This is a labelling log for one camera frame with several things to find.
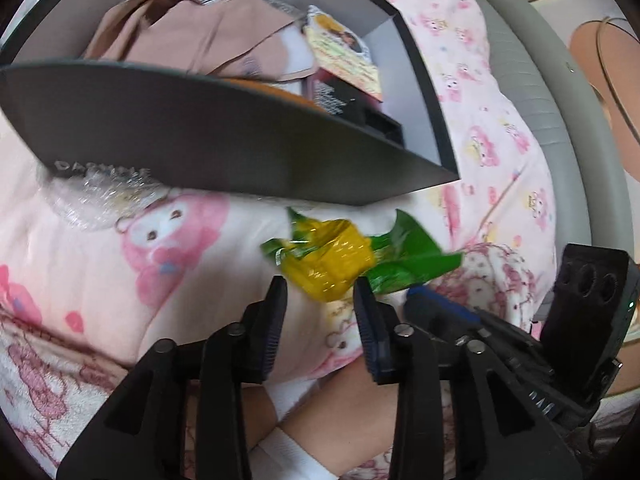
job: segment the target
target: padded headboard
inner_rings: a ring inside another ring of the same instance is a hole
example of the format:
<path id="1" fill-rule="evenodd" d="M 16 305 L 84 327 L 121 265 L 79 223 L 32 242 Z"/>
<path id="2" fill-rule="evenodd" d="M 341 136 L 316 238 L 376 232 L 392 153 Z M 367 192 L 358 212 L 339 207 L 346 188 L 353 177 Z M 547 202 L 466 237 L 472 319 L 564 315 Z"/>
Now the padded headboard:
<path id="1" fill-rule="evenodd" d="M 542 146 L 554 183 L 556 247 L 567 243 L 634 254 L 622 164 L 602 108 L 558 35 L 525 0 L 477 0 L 490 64 Z"/>

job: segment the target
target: folded garment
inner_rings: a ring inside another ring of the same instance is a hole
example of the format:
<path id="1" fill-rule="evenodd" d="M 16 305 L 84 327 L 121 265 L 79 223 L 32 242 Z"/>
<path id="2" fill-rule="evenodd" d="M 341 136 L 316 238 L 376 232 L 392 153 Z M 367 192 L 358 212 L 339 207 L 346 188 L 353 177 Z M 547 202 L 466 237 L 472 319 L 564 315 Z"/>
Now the folded garment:
<path id="1" fill-rule="evenodd" d="M 287 81 L 316 71 L 293 21 L 263 0 L 127 0 L 108 10 L 84 56 Z"/>

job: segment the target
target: wire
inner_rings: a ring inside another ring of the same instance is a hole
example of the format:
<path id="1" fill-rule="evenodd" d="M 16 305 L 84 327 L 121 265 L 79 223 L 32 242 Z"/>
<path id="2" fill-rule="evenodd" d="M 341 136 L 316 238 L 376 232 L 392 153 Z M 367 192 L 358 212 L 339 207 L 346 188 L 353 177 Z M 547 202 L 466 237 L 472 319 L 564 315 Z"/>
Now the wire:
<path id="1" fill-rule="evenodd" d="M 606 25 L 613 22 L 614 20 L 620 20 L 622 22 L 628 23 L 628 20 L 626 20 L 625 18 L 612 18 L 611 16 L 607 16 L 604 20 L 601 20 L 600 25 L 598 26 L 598 30 L 596 31 L 596 51 L 598 53 L 598 62 L 600 63 L 600 68 L 602 69 L 602 73 L 604 74 L 604 79 L 607 82 L 609 91 L 613 96 L 613 100 L 616 102 L 616 105 L 618 106 L 618 109 L 620 110 L 620 113 L 625 120 L 626 126 L 628 126 L 628 128 L 631 130 L 631 133 L 635 137 L 636 142 L 640 146 L 640 135 L 638 134 L 638 130 L 634 126 L 629 113 L 626 111 L 625 105 L 622 104 L 620 96 L 618 95 L 618 92 L 616 92 L 616 89 L 613 86 L 613 81 L 609 76 L 609 71 L 607 71 L 607 67 L 604 64 L 604 60 L 602 59 L 602 31 L 604 30 L 604 27 Z"/>

